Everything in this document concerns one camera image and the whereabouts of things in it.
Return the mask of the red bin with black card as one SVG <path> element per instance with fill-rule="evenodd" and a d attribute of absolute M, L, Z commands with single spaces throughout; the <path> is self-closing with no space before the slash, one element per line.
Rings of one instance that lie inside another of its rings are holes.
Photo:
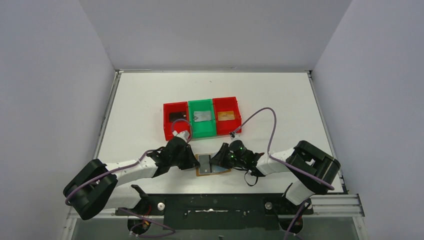
<path fill-rule="evenodd" d="M 173 138 L 173 132 L 189 131 L 191 129 L 188 123 L 178 121 L 178 119 L 185 119 L 189 121 L 189 106 L 187 101 L 171 102 L 163 104 L 163 132 L 166 141 Z"/>

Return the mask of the green plastic bin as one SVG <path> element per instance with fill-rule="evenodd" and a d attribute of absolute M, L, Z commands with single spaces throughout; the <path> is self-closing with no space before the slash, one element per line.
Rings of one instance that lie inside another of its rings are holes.
<path fill-rule="evenodd" d="M 194 139 L 217 135 L 214 105 L 211 98 L 188 101 L 188 112 Z"/>

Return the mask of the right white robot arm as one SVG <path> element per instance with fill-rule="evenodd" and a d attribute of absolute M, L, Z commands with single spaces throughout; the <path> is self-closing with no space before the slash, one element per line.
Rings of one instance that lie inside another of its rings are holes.
<path fill-rule="evenodd" d="M 326 195 L 334 190 L 332 183 L 341 167 L 336 158 L 306 140 L 288 150 L 265 154 L 247 149 L 236 139 L 230 144 L 223 143 L 209 162 L 225 169 L 239 169 L 257 178 L 291 172 L 296 180 L 281 199 L 282 209 L 289 214 L 295 213 L 311 196 Z"/>

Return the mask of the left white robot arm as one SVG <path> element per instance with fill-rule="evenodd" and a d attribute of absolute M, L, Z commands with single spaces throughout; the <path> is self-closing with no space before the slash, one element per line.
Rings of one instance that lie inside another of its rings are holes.
<path fill-rule="evenodd" d="M 147 209 L 148 199 L 139 186 L 125 184 L 161 176 L 172 167 L 188 170 L 199 166 L 187 139 L 178 136 L 166 146 L 147 150 L 138 159 L 113 163 L 93 159 L 63 189 L 65 204 L 83 220 L 104 209 L 126 208 L 140 214 Z"/>

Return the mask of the yellow leather card holder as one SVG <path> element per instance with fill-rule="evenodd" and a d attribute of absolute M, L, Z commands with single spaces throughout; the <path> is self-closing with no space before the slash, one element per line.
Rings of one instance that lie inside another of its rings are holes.
<path fill-rule="evenodd" d="M 209 154 L 210 158 L 212 158 L 217 153 L 215 152 L 215 153 L 204 153 L 204 154 Z M 195 157 L 198 160 L 198 155 L 204 155 L 204 154 L 196 154 Z M 221 166 L 212 165 L 212 164 L 210 164 L 210 166 L 211 166 L 211 173 L 205 174 L 205 175 L 200 175 L 199 170 L 198 170 L 199 167 L 197 167 L 196 168 L 196 176 L 197 177 L 206 177 L 206 176 L 220 175 L 220 174 L 225 174 L 225 173 L 231 172 L 231 169 L 227 169 L 227 168 L 224 168 L 224 167 L 221 167 Z"/>

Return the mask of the red bin with gold card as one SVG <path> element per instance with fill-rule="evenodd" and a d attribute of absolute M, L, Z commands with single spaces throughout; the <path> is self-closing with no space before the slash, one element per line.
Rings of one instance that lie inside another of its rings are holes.
<path fill-rule="evenodd" d="M 242 124 L 242 117 L 235 96 L 213 98 L 216 134 L 227 135 Z"/>

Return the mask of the grey VIP credit card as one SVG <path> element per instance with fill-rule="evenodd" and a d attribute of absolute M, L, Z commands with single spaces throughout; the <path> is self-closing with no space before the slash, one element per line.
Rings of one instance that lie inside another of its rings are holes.
<path fill-rule="evenodd" d="M 198 171 L 200 175 L 207 175 L 212 173 L 212 167 L 210 165 L 211 156 L 209 154 L 200 154 L 198 155 L 198 162 L 200 166 Z"/>

